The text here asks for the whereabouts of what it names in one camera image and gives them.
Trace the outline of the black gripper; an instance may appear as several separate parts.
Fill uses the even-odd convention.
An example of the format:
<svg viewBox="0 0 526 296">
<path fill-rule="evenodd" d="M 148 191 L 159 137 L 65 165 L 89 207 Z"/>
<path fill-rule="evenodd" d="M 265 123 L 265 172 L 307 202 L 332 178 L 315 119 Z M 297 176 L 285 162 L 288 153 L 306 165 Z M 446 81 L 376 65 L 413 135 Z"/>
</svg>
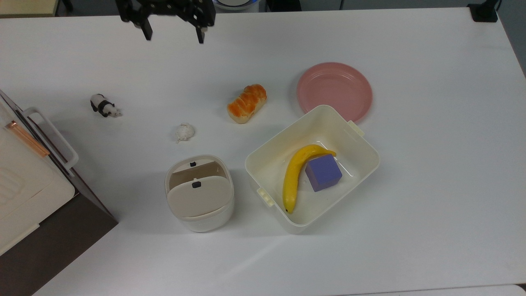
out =
<svg viewBox="0 0 526 296">
<path fill-rule="evenodd" d="M 139 26 L 147 41 L 152 40 L 150 15 L 177 16 L 195 26 L 200 44 L 204 43 L 206 28 L 214 26 L 216 11 L 212 0 L 117 0 L 123 22 Z"/>
</svg>

